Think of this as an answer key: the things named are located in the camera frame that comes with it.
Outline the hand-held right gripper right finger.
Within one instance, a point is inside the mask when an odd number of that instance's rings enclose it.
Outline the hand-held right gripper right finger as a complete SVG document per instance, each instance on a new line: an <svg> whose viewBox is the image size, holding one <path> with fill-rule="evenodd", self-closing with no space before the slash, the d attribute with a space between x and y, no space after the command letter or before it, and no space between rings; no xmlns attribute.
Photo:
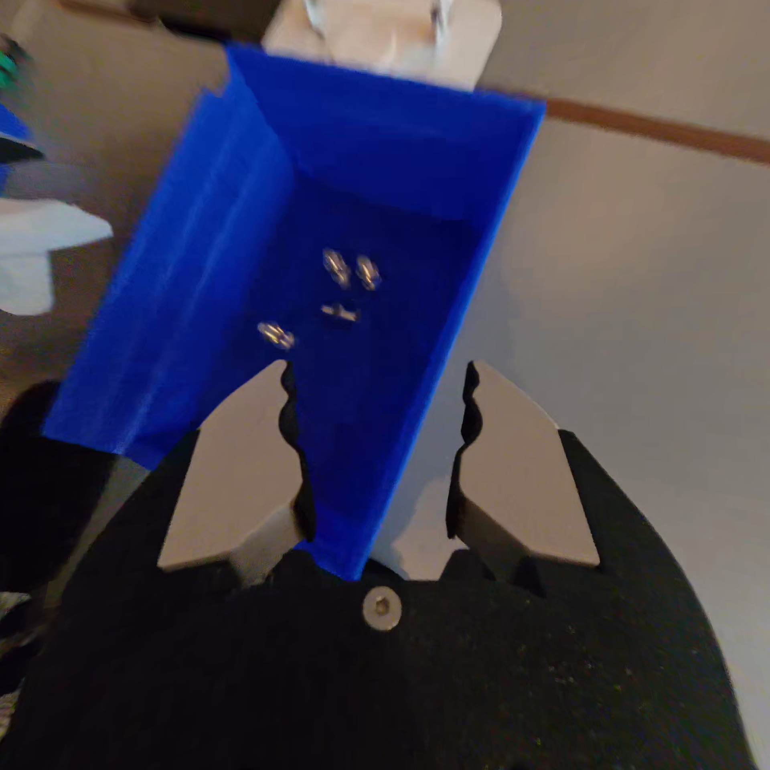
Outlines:
<svg viewBox="0 0 770 770"><path fill-rule="evenodd" d="M468 363L462 400L448 537L499 581L534 559L597 568L598 548L553 419L484 361Z"/></svg>

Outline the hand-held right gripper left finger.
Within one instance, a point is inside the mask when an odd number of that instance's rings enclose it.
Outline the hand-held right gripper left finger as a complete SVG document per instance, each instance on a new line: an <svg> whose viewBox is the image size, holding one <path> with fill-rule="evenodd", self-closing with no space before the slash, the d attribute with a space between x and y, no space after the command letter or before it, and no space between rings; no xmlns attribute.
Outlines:
<svg viewBox="0 0 770 770"><path fill-rule="evenodd" d="M277 360L204 420L159 552L162 571L225 562L251 586L313 541L316 507L296 407L292 364Z"/></svg>

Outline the blue plastic bin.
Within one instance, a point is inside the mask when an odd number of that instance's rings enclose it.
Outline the blue plastic bin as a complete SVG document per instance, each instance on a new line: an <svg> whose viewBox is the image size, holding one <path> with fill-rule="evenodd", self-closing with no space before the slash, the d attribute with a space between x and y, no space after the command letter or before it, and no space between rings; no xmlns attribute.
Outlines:
<svg viewBox="0 0 770 770"><path fill-rule="evenodd" d="M357 578L544 117L538 101L227 48L43 435L152 470L227 396L291 362L316 507L307 549ZM351 287L322 251L338 251ZM382 283L366 291L357 257ZM322 304L361 311L355 324ZM265 342L259 322L295 335Z"/></svg>

